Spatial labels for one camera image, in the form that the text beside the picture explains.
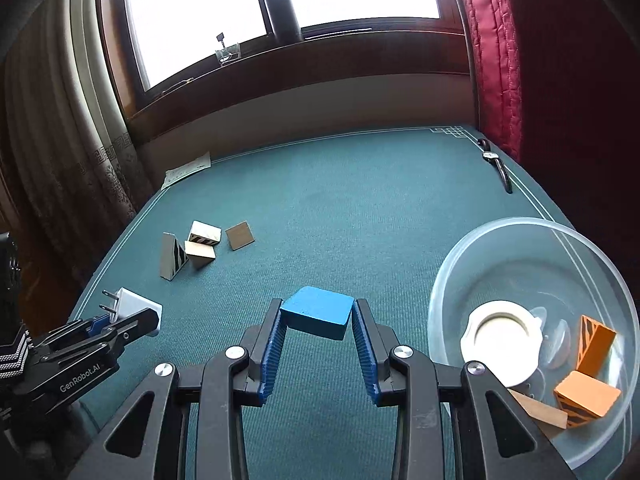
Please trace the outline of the white wall charger plug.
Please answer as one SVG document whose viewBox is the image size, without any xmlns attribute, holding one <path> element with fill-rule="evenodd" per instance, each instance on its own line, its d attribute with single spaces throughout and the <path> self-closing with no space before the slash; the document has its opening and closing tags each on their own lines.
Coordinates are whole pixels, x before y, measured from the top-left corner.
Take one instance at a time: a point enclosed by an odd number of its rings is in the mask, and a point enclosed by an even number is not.
<svg viewBox="0 0 640 480">
<path fill-rule="evenodd" d="M 148 333 L 148 336 L 156 337 L 160 333 L 163 314 L 163 306 L 161 304 L 140 296 L 123 287 L 121 287 L 117 292 L 104 290 L 102 294 L 107 296 L 110 303 L 101 304 L 100 308 L 108 313 L 111 323 L 116 323 L 124 318 L 129 318 L 131 315 L 137 314 L 145 309 L 151 309 L 157 314 L 157 322 L 154 330 L 151 330 Z"/>
</svg>

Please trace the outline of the grey zebra-stripe wedge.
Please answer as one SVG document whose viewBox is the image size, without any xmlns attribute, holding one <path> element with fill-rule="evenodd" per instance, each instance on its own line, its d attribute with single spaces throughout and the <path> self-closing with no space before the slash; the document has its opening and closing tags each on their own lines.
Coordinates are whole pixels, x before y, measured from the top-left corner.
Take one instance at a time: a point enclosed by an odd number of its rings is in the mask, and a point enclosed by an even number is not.
<svg viewBox="0 0 640 480">
<path fill-rule="evenodd" d="M 160 277 L 172 281 L 184 267 L 189 258 L 180 245 L 178 238 L 172 233 L 163 232 L 160 248 Z"/>
</svg>

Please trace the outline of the blue wooden wedge block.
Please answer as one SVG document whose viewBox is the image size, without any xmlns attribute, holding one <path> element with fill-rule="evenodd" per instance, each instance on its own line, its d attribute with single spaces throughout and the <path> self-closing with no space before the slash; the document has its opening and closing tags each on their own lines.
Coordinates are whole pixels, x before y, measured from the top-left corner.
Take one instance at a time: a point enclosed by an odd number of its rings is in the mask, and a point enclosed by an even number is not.
<svg viewBox="0 0 640 480">
<path fill-rule="evenodd" d="M 280 307 L 292 330 L 331 340 L 342 340 L 355 299 L 329 290 L 305 286 Z"/>
</svg>

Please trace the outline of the white zebra-stripe wedge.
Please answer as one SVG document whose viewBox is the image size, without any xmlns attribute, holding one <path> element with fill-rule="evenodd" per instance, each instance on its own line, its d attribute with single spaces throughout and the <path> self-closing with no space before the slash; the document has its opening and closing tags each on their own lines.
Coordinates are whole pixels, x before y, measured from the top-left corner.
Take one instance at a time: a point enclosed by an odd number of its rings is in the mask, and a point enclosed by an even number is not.
<svg viewBox="0 0 640 480">
<path fill-rule="evenodd" d="M 194 220 L 189 232 L 188 241 L 201 245 L 216 246 L 221 241 L 221 228 Z"/>
</svg>

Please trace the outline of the light wooden wedge block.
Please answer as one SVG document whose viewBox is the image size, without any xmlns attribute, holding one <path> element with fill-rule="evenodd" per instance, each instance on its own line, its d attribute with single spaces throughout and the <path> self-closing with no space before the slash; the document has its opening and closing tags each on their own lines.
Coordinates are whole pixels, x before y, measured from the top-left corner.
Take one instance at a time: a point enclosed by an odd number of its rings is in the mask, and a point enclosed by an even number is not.
<svg viewBox="0 0 640 480">
<path fill-rule="evenodd" d="M 231 228 L 226 229 L 226 235 L 230 248 L 235 252 L 249 244 L 254 243 L 255 237 L 250 230 L 247 221 L 242 221 Z"/>
</svg>

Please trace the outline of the plain wooden rectangular block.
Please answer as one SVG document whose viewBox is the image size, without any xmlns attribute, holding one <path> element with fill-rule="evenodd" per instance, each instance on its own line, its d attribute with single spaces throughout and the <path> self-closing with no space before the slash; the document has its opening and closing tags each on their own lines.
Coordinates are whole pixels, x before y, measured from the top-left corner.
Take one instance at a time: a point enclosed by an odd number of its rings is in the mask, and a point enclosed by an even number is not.
<svg viewBox="0 0 640 480">
<path fill-rule="evenodd" d="M 567 430 L 567 414 L 564 411 L 552 408 L 513 389 L 509 389 L 509 392 L 547 438 L 553 439 Z"/>
</svg>

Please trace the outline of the clear plastic bowl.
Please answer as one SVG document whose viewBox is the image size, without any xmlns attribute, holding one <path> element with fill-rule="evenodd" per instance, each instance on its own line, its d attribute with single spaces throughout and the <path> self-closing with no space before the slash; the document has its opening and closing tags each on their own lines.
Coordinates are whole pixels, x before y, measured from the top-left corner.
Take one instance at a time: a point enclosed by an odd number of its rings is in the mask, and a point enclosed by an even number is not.
<svg viewBox="0 0 640 480">
<path fill-rule="evenodd" d="M 616 331 L 597 378 L 622 392 L 604 417 L 567 429 L 552 439 L 581 479 L 609 479 L 639 437 L 639 320 L 631 292 L 612 261 L 588 238 L 567 226 L 536 218 L 491 221 L 466 234 L 440 267 L 428 308 L 428 354 L 460 366 L 460 341 L 472 312 L 491 301 L 526 310 L 545 307 L 549 318 L 565 318 L 572 333 L 566 364 L 536 365 L 515 391 L 548 405 L 553 389 L 577 362 L 582 315 Z"/>
</svg>

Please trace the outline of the orange tiger-stripe wedge front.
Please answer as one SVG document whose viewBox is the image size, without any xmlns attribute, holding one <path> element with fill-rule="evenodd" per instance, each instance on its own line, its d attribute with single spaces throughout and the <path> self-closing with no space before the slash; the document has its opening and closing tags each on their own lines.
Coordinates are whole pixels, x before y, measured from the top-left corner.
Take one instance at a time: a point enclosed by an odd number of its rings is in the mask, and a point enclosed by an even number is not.
<svg viewBox="0 0 640 480">
<path fill-rule="evenodd" d="M 604 417 L 622 393 L 620 389 L 572 370 L 553 389 L 556 403 L 567 414 L 567 427 L 580 427 Z"/>
</svg>

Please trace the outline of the orange tiger-stripe wedge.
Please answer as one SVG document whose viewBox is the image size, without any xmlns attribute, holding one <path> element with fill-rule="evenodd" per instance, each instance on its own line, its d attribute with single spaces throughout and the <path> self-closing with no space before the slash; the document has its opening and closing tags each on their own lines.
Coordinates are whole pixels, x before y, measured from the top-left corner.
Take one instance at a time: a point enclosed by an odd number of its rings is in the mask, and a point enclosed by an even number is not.
<svg viewBox="0 0 640 480">
<path fill-rule="evenodd" d="M 567 414 L 567 427 L 580 427 L 604 417 L 622 393 L 620 389 L 572 370 L 553 389 L 556 403 Z"/>
<path fill-rule="evenodd" d="M 616 331 L 582 315 L 579 321 L 577 362 L 575 370 L 596 377 L 616 337 Z"/>
</svg>

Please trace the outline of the beige patterned curtain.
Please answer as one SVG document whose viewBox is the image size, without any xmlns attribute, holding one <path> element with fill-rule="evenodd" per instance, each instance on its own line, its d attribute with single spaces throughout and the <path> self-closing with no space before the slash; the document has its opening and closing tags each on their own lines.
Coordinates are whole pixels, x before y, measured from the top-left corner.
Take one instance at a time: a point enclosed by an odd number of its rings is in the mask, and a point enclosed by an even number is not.
<svg viewBox="0 0 640 480">
<path fill-rule="evenodd" d="M 17 177 L 56 264 L 85 285 L 152 195 L 116 98 L 99 0 L 40 0 L 3 55 Z"/>
</svg>

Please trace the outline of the white suction hook in bowl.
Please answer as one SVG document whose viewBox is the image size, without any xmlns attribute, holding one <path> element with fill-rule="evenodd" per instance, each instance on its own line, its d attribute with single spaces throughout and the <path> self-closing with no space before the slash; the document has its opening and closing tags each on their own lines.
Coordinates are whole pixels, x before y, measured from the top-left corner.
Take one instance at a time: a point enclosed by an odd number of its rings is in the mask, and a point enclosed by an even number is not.
<svg viewBox="0 0 640 480">
<path fill-rule="evenodd" d="M 530 313 L 537 319 L 542 333 L 539 351 L 539 367 L 544 370 L 557 370 L 564 366 L 570 357 L 572 333 L 565 318 L 549 318 L 545 307 L 536 307 Z"/>
</svg>

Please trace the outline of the printed paper sheet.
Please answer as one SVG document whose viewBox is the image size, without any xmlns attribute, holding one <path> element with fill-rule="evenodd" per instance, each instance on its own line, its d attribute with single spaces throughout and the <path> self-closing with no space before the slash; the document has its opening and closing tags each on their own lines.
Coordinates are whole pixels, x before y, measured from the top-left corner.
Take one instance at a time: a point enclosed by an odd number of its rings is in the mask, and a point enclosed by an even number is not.
<svg viewBox="0 0 640 480">
<path fill-rule="evenodd" d="M 196 159 L 193 159 L 180 167 L 168 169 L 165 172 L 163 184 L 160 188 L 162 190 L 164 190 L 165 188 L 169 188 L 171 185 L 174 185 L 177 182 L 192 176 L 192 174 L 197 174 L 200 171 L 208 169 L 209 167 L 210 154 L 209 152 L 206 152 L 204 155 L 197 157 Z"/>
</svg>

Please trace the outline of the small glass on sill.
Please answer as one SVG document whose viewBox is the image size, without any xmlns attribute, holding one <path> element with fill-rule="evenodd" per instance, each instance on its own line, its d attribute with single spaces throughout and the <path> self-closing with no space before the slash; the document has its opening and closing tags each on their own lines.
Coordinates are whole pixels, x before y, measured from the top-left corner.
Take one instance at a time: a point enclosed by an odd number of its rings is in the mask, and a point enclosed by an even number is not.
<svg viewBox="0 0 640 480">
<path fill-rule="evenodd" d="M 221 32 L 216 36 L 219 48 L 215 51 L 216 59 L 220 66 L 227 65 L 241 58 L 241 46 L 239 44 L 226 44 L 224 33 Z"/>
</svg>

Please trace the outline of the dark bottle on sill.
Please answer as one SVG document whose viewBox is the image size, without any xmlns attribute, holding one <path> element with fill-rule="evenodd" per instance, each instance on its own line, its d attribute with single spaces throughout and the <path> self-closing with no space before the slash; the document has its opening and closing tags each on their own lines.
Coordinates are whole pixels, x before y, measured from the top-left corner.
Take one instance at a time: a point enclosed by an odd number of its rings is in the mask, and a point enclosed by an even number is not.
<svg viewBox="0 0 640 480">
<path fill-rule="evenodd" d="M 303 41 L 292 0 L 264 0 L 274 38 L 280 46 Z"/>
</svg>

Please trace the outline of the red quilted curtain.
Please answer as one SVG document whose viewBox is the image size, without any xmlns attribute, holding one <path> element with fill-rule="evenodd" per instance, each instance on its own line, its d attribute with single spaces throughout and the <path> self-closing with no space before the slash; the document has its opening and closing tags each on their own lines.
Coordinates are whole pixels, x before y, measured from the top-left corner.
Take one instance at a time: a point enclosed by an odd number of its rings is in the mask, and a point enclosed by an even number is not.
<svg viewBox="0 0 640 480">
<path fill-rule="evenodd" d="M 555 194 L 639 196 L 639 52 L 603 0 L 461 0 L 480 124 Z"/>
</svg>

